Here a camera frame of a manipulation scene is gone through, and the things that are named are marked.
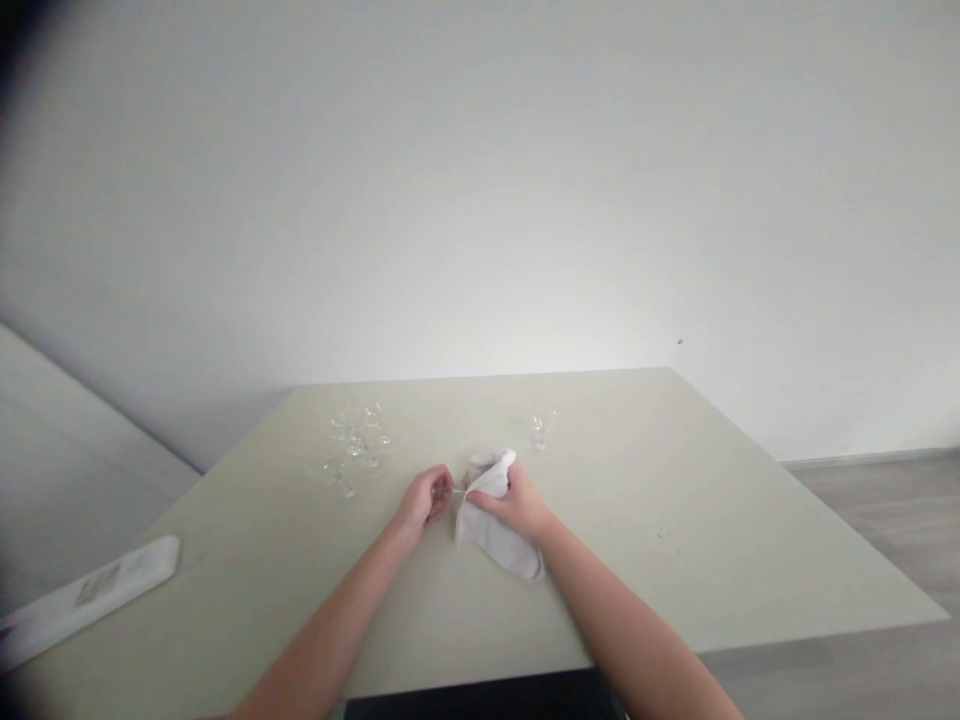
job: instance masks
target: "table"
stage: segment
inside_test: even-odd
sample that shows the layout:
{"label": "table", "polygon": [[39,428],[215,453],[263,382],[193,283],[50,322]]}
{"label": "table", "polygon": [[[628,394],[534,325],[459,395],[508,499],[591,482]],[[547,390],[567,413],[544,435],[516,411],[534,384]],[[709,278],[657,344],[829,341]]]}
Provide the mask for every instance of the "table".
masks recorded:
{"label": "table", "polygon": [[[379,401],[394,438],[347,499],[314,475],[329,421]],[[532,402],[557,410],[531,447]],[[27,666],[64,715],[222,715],[389,518],[419,470],[459,478],[513,447],[555,513],[696,652],[947,614],[667,368],[308,386],[142,538],[176,534],[164,586]],[[359,697],[590,664],[550,580],[527,583],[431,528],[344,689]]]}

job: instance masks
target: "forearm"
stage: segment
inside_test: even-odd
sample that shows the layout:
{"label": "forearm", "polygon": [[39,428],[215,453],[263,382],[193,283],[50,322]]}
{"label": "forearm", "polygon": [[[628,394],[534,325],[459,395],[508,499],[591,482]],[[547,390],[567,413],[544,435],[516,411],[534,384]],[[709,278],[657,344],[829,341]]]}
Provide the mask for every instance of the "forearm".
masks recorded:
{"label": "forearm", "polygon": [[391,521],[231,720],[327,717],[370,621],[416,544],[415,534]]}
{"label": "forearm", "polygon": [[741,718],[680,637],[559,520],[551,517],[535,541],[631,717]]}

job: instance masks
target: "white cloth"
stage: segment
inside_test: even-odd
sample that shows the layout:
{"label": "white cloth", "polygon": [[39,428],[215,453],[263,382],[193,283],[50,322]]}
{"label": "white cloth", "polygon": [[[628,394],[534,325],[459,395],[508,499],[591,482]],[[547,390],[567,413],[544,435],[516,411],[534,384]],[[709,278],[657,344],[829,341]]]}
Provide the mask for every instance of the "white cloth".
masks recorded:
{"label": "white cloth", "polygon": [[474,542],[504,570],[526,580],[536,580],[543,572],[543,558],[528,540],[500,518],[467,502],[467,493],[487,493],[496,498],[507,494],[507,469],[517,459],[513,450],[474,455],[464,477],[466,492],[457,512],[457,544]]}

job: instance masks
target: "clear glass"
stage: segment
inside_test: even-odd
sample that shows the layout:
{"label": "clear glass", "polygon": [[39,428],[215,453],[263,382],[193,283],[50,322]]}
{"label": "clear glass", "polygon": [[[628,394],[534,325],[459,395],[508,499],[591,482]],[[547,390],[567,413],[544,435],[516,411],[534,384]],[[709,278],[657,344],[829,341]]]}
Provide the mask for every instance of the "clear glass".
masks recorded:
{"label": "clear glass", "polygon": [[345,478],[351,467],[360,467],[361,476],[370,476],[379,471],[382,456],[390,449],[392,437],[383,418],[379,402],[367,406],[354,403],[348,409],[331,418],[329,437],[334,442],[333,453],[323,459],[320,472],[307,468],[310,477],[322,476],[325,482],[336,487],[347,498],[357,494],[358,488]]}
{"label": "clear glass", "polygon": [[550,433],[557,423],[557,411],[538,400],[531,404],[530,409],[533,415],[530,443],[537,452],[546,452],[550,449]]}

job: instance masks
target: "gray floor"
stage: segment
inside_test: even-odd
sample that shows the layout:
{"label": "gray floor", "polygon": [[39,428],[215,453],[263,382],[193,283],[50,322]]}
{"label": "gray floor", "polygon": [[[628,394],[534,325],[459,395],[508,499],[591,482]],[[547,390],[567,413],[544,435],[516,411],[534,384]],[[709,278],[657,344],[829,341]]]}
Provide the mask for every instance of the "gray floor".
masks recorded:
{"label": "gray floor", "polygon": [[960,718],[960,456],[796,476],[955,619],[710,653],[744,715]]}

